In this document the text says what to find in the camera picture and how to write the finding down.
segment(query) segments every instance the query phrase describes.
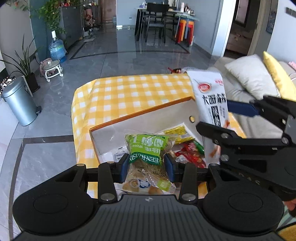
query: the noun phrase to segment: white pillow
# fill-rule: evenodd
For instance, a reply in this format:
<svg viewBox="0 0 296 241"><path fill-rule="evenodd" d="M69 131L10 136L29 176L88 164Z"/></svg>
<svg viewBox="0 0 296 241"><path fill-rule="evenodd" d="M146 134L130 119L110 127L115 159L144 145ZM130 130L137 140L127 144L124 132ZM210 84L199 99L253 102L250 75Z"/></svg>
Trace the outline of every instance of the white pillow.
<svg viewBox="0 0 296 241"><path fill-rule="evenodd" d="M272 77L258 55L238 58L225 65L241 85L257 100L264 95L280 97Z"/></svg>

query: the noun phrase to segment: white snack package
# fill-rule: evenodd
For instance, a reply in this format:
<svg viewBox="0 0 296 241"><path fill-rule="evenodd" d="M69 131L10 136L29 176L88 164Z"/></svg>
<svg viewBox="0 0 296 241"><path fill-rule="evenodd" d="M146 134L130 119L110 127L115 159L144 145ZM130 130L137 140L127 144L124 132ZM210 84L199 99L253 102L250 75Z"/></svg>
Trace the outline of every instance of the white snack package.
<svg viewBox="0 0 296 241"><path fill-rule="evenodd" d="M199 110L199 121L223 128L229 127L229 117L222 76L206 70L187 71ZM206 165L219 163L220 147L203 137Z"/></svg>

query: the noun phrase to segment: finger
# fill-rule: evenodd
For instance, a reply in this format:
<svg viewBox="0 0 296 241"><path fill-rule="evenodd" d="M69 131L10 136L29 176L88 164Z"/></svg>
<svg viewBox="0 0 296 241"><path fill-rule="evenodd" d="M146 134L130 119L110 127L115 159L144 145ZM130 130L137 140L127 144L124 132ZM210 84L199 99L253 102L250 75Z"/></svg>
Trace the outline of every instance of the finger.
<svg viewBox="0 0 296 241"><path fill-rule="evenodd" d="M289 209L289 211L293 211L296 204L292 203L291 201L288 202L284 202L284 204L287 206L287 208Z"/></svg>

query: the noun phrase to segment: black plant pot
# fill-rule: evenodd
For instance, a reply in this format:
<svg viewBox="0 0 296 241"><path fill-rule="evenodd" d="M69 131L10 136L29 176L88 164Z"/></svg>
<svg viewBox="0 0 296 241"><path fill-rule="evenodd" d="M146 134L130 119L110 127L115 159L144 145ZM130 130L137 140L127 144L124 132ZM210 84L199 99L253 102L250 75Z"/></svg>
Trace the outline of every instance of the black plant pot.
<svg viewBox="0 0 296 241"><path fill-rule="evenodd" d="M31 73L27 78L27 83L28 86L31 90L32 93L34 93L35 91L37 91L38 89L40 89L40 86L37 83L36 77L34 75L34 73Z"/></svg>

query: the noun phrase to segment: gray marble floor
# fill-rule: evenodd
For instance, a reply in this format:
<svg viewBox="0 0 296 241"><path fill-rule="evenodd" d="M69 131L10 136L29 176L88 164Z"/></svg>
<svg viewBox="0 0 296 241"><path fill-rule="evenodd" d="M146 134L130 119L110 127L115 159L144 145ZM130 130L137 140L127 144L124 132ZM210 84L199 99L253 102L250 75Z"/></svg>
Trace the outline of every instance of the gray marble floor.
<svg viewBox="0 0 296 241"><path fill-rule="evenodd" d="M12 202L26 190L76 163L73 142L26 144L30 138L72 135L71 103L74 91L97 78L167 73L167 68L193 66L206 69L211 59L192 46L190 52L170 39L166 44L158 33L149 32L147 43L135 41L133 29L116 30L112 25L94 32L93 42L77 42L62 64L63 77L37 81L40 89L34 101L42 112L29 126L18 125L0 173L0 240L8 241L19 233L11 216ZM22 150L20 162L17 162Z"/></svg>

